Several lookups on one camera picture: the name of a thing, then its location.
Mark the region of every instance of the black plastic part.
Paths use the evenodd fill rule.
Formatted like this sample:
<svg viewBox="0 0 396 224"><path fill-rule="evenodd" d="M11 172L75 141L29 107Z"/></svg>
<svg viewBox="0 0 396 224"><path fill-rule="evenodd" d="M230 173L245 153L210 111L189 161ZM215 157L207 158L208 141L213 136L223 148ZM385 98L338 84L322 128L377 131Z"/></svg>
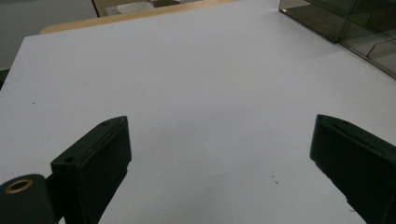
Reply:
<svg viewBox="0 0 396 224"><path fill-rule="evenodd" d="M56 158L51 168L63 188L65 221L98 223L131 158L126 117L102 122Z"/></svg>
<svg viewBox="0 0 396 224"><path fill-rule="evenodd" d="M56 222L44 176L23 175L0 186L0 223Z"/></svg>
<svg viewBox="0 0 396 224"><path fill-rule="evenodd" d="M96 224L132 158L128 119L102 122L51 163L52 175L0 186L0 224Z"/></svg>
<svg viewBox="0 0 396 224"><path fill-rule="evenodd" d="M395 146L347 121L318 115L310 157L367 223L396 223Z"/></svg>

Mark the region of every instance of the white surface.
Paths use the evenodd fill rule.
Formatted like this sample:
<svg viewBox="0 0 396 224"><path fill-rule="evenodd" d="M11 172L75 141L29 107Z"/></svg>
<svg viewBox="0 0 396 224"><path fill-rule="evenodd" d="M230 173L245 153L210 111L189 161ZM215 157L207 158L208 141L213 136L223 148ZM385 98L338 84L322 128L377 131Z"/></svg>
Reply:
<svg viewBox="0 0 396 224"><path fill-rule="evenodd" d="M0 93L0 180L49 175L127 115L134 157L101 223L364 223L309 160L315 118L395 145L396 83L277 4L26 38Z"/></svg>

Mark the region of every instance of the screw hole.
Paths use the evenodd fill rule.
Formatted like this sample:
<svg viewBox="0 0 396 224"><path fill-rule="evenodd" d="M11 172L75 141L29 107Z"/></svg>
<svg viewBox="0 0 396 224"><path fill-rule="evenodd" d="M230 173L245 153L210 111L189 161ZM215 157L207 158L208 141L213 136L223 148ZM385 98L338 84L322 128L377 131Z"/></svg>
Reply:
<svg viewBox="0 0 396 224"><path fill-rule="evenodd" d="M5 192L8 194L18 193L23 190L28 189L33 184L32 179L22 179L15 181L14 183L8 185L5 189Z"/></svg>
<svg viewBox="0 0 396 224"><path fill-rule="evenodd" d="M76 160L76 158L74 158L74 157L67 157L66 159L64 159L64 162L69 163L69 162L72 162L72 161L75 161L75 160Z"/></svg>

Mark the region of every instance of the wall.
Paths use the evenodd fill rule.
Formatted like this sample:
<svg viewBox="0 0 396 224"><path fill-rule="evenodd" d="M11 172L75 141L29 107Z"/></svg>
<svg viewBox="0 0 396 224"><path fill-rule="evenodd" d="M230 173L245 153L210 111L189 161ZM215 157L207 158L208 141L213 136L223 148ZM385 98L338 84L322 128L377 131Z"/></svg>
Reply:
<svg viewBox="0 0 396 224"><path fill-rule="evenodd" d="M11 67L25 36L55 23L95 17L91 0L1 0L0 70Z"/></svg>

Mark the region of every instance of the wooden table edge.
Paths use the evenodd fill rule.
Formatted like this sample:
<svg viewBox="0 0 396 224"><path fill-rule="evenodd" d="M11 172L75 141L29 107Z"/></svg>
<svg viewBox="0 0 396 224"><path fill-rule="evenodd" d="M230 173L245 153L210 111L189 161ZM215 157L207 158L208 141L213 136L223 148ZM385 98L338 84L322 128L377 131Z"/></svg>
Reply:
<svg viewBox="0 0 396 224"><path fill-rule="evenodd" d="M66 23L59 23L59 24L54 24L54 25L44 28L40 32L40 34L43 35L43 34L91 27L91 26L96 26L96 25L109 24L109 23L118 22L118 21L128 21L128 20L140 19L140 18L145 18L145 17L158 16L158 15L162 15L162 14L174 13L174 12L196 9L196 8L201 8L201 7L211 7L211 6L225 4L225 3L231 3L231 2L235 2L235 1L238 1L238 0L202 0L202 1L184 3L184 4L170 6L170 7L157 7L154 9L147 9L147 10L119 14L119 15L114 15L114 16L94 18L94 19L89 19L89 20L84 20L84 21L71 21L71 22L66 22Z"/></svg>

